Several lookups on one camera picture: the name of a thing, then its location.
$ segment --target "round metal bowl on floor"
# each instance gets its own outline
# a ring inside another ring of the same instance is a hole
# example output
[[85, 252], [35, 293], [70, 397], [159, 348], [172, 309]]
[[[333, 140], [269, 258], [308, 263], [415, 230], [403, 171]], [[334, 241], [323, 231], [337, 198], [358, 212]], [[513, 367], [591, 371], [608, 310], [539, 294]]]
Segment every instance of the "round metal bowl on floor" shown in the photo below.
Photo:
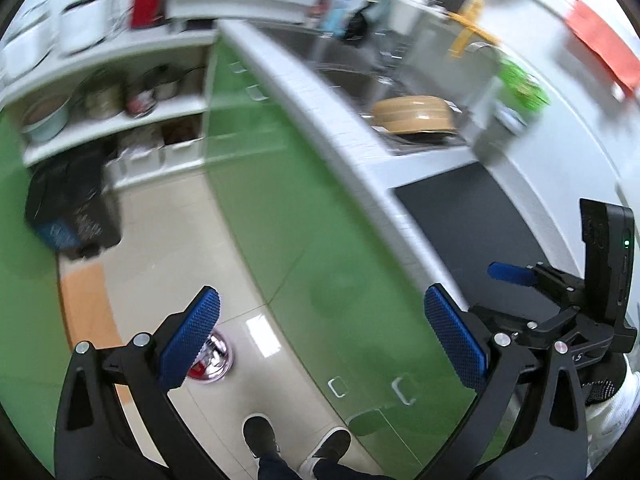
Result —
[[187, 377], [200, 383], [212, 383], [224, 377], [234, 362], [234, 353], [225, 336], [214, 329], [202, 347]]

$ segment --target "cabinet handle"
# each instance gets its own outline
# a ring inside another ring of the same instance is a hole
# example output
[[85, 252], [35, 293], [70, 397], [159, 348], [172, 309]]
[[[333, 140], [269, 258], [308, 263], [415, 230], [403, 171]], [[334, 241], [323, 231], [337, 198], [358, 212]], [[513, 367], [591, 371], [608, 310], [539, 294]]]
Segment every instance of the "cabinet handle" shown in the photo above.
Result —
[[259, 103], [260, 101], [266, 101], [268, 97], [260, 92], [260, 87], [258, 85], [251, 85], [246, 88], [246, 92], [249, 94], [249, 97], [252, 101], [256, 101]]
[[336, 379], [340, 379], [340, 380], [342, 381], [342, 384], [344, 384], [344, 380], [342, 379], [342, 377], [340, 377], [340, 375], [338, 375], [337, 377], [334, 377], [333, 379], [329, 380], [329, 381], [328, 381], [328, 383], [327, 383], [326, 385], [327, 385], [327, 386], [329, 387], [329, 389], [334, 393], [334, 395], [335, 395], [336, 397], [338, 397], [338, 399], [341, 399], [341, 398], [343, 398], [343, 397], [347, 394], [347, 392], [344, 392], [343, 394], [339, 394], [338, 392], [336, 392], [336, 391], [335, 391], [335, 388], [334, 388], [334, 381], [335, 381]]
[[231, 63], [229, 65], [229, 68], [231, 69], [231, 72], [233, 72], [234, 74], [241, 74], [246, 72], [246, 68], [242, 66], [239, 61], [236, 61], [235, 63]]
[[412, 397], [411, 399], [406, 400], [406, 397], [400, 391], [400, 381], [402, 381], [402, 377], [396, 377], [393, 380], [393, 382], [391, 383], [392, 390], [395, 391], [396, 395], [398, 396], [398, 399], [400, 399], [400, 401], [405, 406], [413, 406], [415, 404], [415, 398]]

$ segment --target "shelf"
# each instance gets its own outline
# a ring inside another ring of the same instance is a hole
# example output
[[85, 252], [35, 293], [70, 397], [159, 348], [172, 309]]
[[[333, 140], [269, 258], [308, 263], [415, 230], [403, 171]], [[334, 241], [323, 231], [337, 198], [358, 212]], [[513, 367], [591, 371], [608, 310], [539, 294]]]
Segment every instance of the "shelf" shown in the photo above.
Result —
[[112, 40], [67, 56], [56, 50], [51, 52], [31, 72], [23, 75], [0, 92], [0, 109], [57, 79], [100, 65], [113, 59], [135, 56], [146, 52], [212, 45], [216, 30], [190, 30], [171, 32], [168, 26], [145, 30], [124, 30]]
[[202, 95], [177, 96], [158, 103], [156, 109], [148, 116], [132, 119], [126, 113], [105, 121], [81, 121], [68, 124], [64, 130], [53, 139], [43, 144], [30, 144], [22, 154], [25, 166], [32, 166], [50, 156], [64, 152], [70, 148], [101, 139], [117, 132], [153, 124], [167, 119], [175, 119], [189, 115], [201, 114], [207, 110], [207, 102]]
[[129, 178], [123, 178], [122, 180], [119, 180], [115, 183], [113, 189], [124, 189], [126, 187], [136, 186], [137, 184], [142, 184], [143, 182], [148, 182], [149, 180], [154, 180], [156, 178], [162, 178], [172, 174], [181, 173], [183, 171], [195, 170], [196, 168], [200, 168], [203, 165], [204, 158], [201, 157], [196, 160], [185, 162], [180, 166], [163, 167], [156, 171], [149, 171], [149, 173], [144, 173]]

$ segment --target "metal screw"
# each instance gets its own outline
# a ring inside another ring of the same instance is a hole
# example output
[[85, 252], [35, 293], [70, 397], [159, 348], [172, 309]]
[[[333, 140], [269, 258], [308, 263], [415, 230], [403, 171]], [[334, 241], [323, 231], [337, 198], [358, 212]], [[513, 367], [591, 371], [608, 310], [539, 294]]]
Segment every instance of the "metal screw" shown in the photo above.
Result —
[[494, 335], [494, 341], [498, 346], [509, 346], [511, 344], [511, 338], [503, 332], [498, 332]]
[[79, 354], [86, 354], [91, 345], [87, 341], [81, 341], [76, 345], [76, 352]]
[[151, 341], [151, 336], [146, 332], [136, 334], [136, 336], [133, 338], [133, 344], [135, 346], [139, 346], [140, 348], [148, 345], [149, 341]]
[[569, 349], [569, 347], [566, 345], [564, 341], [556, 341], [554, 343], [554, 348], [556, 349], [556, 352], [558, 352], [559, 354], [566, 354]]

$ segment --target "dark pants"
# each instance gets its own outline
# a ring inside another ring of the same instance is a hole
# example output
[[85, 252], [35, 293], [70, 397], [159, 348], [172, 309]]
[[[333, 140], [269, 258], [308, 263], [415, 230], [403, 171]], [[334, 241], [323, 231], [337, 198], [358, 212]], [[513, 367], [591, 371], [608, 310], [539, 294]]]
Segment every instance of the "dark pants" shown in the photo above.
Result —
[[[314, 467], [314, 475], [318, 480], [393, 480], [388, 476], [354, 471], [328, 460], [318, 461]], [[278, 455], [270, 454], [260, 459], [258, 480], [300, 480], [300, 476]]]

